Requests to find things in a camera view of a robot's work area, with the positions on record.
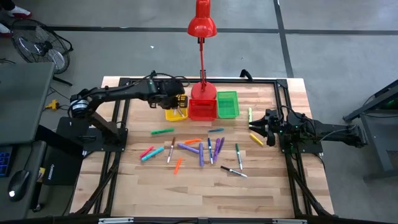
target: green bin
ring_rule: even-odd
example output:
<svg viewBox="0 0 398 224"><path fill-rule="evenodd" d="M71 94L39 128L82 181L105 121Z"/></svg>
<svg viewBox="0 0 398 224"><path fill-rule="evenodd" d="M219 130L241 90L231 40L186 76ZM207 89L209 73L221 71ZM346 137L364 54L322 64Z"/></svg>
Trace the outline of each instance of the green bin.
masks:
<svg viewBox="0 0 398 224"><path fill-rule="evenodd" d="M217 92L217 112L219 118L239 116L238 94L236 91Z"/></svg>

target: computer mouse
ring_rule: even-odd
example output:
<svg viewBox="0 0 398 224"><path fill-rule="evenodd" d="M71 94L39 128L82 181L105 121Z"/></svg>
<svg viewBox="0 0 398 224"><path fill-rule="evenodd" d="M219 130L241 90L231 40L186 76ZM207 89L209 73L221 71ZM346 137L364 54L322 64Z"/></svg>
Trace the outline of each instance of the computer mouse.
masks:
<svg viewBox="0 0 398 224"><path fill-rule="evenodd" d="M10 201L17 202L24 197L29 174L30 172L28 170L20 170L11 177L7 191Z"/></svg>

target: keyboard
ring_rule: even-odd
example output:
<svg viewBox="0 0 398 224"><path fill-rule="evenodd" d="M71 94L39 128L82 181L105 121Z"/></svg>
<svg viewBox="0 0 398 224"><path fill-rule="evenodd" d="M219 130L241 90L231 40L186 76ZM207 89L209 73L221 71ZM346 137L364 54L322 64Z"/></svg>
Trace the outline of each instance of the keyboard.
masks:
<svg viewBox="0 0 398 224"><path fill-rule="evenodd" d="M14 154L12 146L0 147L0 177L8 177L14 162Z"/></svg>

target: yellow marker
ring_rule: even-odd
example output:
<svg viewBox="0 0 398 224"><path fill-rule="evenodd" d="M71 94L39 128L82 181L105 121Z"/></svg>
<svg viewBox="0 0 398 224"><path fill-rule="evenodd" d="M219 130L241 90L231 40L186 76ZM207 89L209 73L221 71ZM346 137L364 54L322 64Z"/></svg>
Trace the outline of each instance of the yellow marker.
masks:
<svg viewBox="0 0 398 224"><path fill-rule="evenodd" d="M264 144L257 137L255 137L253 133L250 133L250 138L257 142L260 146L264 146Z"/></svg>

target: green marker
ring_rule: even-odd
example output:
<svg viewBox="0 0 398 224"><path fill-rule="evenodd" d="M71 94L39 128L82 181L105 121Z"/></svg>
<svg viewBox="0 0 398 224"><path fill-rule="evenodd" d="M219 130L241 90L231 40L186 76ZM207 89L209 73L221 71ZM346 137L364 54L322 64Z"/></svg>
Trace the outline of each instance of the green marker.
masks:
<svg viewBox="0 0 398 224"><path fill-rule="evenodd" d="M151 131L150 134L161 134L174 131L174 128Z"/></svg>
<svg viewBox="0 0 398 224"><path fill-rule="evenodd" d="M236 148L236 154L238 155L239 167L241 168L241 170L243 170L242 159L241 159L241 153L239 152L239 146L238 146L237 143L235 143L235 148Z"/></svg>

